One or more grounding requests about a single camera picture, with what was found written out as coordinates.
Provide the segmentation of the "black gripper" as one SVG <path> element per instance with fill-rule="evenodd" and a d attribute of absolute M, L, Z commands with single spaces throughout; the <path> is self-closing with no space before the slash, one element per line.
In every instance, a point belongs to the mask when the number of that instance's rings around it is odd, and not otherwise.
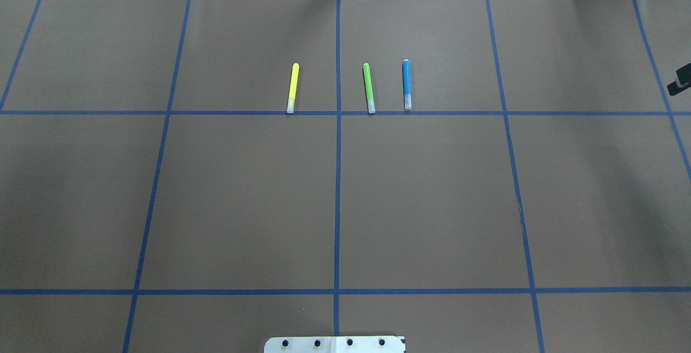
<path fill-rule="evenodd" d="M 680 67 L 675 72 L 675 79 L 667 85 L 667 93 L 676 96 L 690 87 L 691 64 Z"/>

